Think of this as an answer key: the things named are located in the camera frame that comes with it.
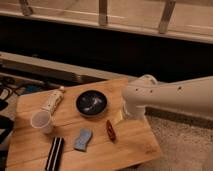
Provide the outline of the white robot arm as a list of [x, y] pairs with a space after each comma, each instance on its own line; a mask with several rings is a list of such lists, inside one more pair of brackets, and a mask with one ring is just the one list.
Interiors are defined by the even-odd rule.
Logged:
[[146, 107], [213, 116], [213, 76], [163, 83], [143, 75], [130, 82], [122, 96], [124, 116], [130, 119], [142, 119]]

